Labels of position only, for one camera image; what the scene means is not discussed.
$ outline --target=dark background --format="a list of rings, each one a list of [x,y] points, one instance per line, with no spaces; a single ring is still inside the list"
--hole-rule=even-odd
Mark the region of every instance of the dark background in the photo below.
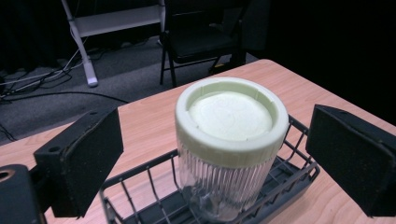
[[[78,0],[70,0],[69,4],[75,15],[84,16],[157,1],[81,0],[78,5]],[[248,52],[280,63],[396,125],[395,8],[392,0],[271,1],[268,22],[248,25],[268,24],[267,36],[258,35],[264,44],[256,39],[257,48],[249,46]],[[138,42],[159,31],[159,24],[154,24],[91,36],[86,48],[116,49],[124,41]],[[58,59],[69,59],[76,49],[60,0],[0,1],[0,70],[12,74],[56,67]]]
[[[396,125],[392,0],[276,0],[257,52]]]

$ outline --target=ribbed glass jar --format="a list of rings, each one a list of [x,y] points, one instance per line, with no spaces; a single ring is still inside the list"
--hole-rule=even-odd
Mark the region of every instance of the ribbed glass jar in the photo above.
[[[245,168],[226,168],[179,147],[180,184],[195,214],[210,221],[231,221],[253,205],[274,158]]]
[[[289,115],[257,83],[212,77],[180,94],[175,122],[183,197],[197,216],[225,222],[256,201]]]

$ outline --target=black wire basket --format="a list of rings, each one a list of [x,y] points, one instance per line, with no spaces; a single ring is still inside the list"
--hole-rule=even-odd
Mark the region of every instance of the black wire basket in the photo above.
[[[283,147],[257,201],[228,223],[270,220],[297,200],[318,176],[318,164],[299,149],[304,147],[308,128],[289,118]],[[107,223],[209,223],[194,214],[182,196],[177,158],[175,149],[109,178],[99,190]]]

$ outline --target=jar lid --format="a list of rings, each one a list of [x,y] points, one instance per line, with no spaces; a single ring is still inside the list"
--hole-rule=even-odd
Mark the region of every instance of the jar lid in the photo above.
[[[178,146],[222,167],[241,168],[273,158],[289,115],[263,86],[237,77],[211,77],[184,90],[176,105]]]

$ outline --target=wooden table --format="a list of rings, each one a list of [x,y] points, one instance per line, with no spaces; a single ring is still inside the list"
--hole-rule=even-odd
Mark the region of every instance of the wooden table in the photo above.
[[[396,127],[345,101],[277,63],[260,60],[217,77],[241,77],[255,81],[274,92],[290,115],[309,127],[314,104],[344,109],[383,130],[396,135]],[[177,147],[174,107],[177,97],[188,87],[181,86],[119,108],[124,153],[109,177],[120,174]],[[21,163],[35,166],[33,153],[68,125],[39,133],[0,147],[0,166]],[[106,223],[97,196],[84,218],[54,218],[50,209],[48,223]],[[396,217],[370,218],[321,169],[307,192],[271,223],[396,223]]]

